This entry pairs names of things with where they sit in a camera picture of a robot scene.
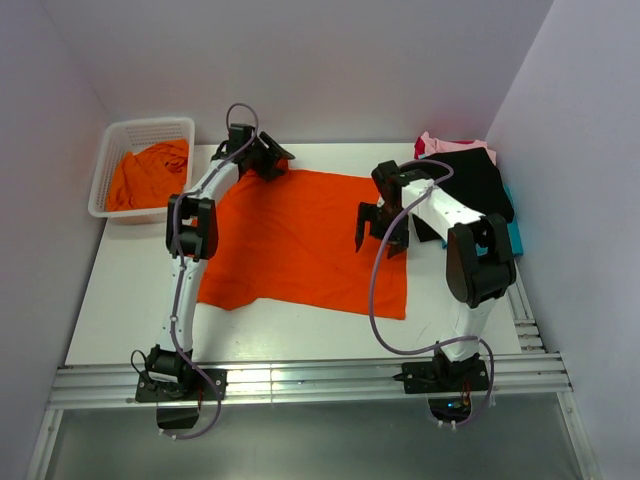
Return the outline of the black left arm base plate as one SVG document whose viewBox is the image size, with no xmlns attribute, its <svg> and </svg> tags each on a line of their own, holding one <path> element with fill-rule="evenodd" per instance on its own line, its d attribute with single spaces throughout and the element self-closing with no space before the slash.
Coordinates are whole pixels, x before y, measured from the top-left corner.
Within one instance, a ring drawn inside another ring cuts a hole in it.
<svg viewBox="0 0 640 480">
<path fill-rule="evenodd" d="M 187 383 L 177 383 L 175 378 L 160 379 L 150 377 L 146 372 L 139 376 L 134 395 L 136 403 L 203 402 L 222 401 L 227 386 L 227 371 L 205 369 L 208 377 L 193 373 Z"/>
</svg>

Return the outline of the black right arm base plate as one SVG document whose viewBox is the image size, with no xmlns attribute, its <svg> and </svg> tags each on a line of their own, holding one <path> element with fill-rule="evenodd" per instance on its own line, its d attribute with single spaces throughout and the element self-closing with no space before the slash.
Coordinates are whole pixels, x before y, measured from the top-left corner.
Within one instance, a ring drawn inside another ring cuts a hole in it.
<svg viewBox="0 0 640 480">
<path fill-rule="evenodd" d="M 454 394 L 482 392 L 489 387 L 489 373 L 483 361 L 463 373 L 452 373 L 435 361 L 406 362 L 393 380 L 403 385 L 406 394 Z"/>
</svg>

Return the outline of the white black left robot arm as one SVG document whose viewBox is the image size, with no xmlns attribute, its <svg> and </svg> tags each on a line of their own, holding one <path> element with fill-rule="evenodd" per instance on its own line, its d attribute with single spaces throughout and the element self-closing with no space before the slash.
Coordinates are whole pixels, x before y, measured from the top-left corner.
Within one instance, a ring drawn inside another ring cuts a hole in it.
<svg viewBox="0 0 640 480">
<path fill-rule="evenodd" d="M 284 174 L 279 163 L 294 158 L 268 133 L 233 123 L 202 178 L 170 197 L 166 247 L 172 258 L 171 297 L 158 340 L 143 357 L 138 393 L 145 401 L 189 398 L 206 382 L 193 366 L 193 325 L 201 280 L 218 248 L 218 204 L 246 174 L 272 181 Z"/>
</svg>

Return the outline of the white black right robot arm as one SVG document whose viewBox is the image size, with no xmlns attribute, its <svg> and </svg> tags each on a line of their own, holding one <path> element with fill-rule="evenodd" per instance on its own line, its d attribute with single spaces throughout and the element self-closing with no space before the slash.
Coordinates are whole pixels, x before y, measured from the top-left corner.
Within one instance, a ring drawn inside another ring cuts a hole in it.
<svg viewBox="0 0 640 480">
<path fill-rule="evenodd" d="M 451 327 L 428 348 L 433 358 L 404 364 L 396 380 L 408 394 L 490 391 L 493 368 L 480 357 L 490 348 L 481 335 L 517 277 L 506 220 L 467 207 L 415 161 L 405 168 L 380 163 L 371 177 L 379 200 L 359 204 L 355 244 L 361 246 L 366 236 L 378 239 L 376 264 L 403 253 L 409 218 L 416 216 L 446 243 L 445 278 L 454 299 Z"/>
</svg>

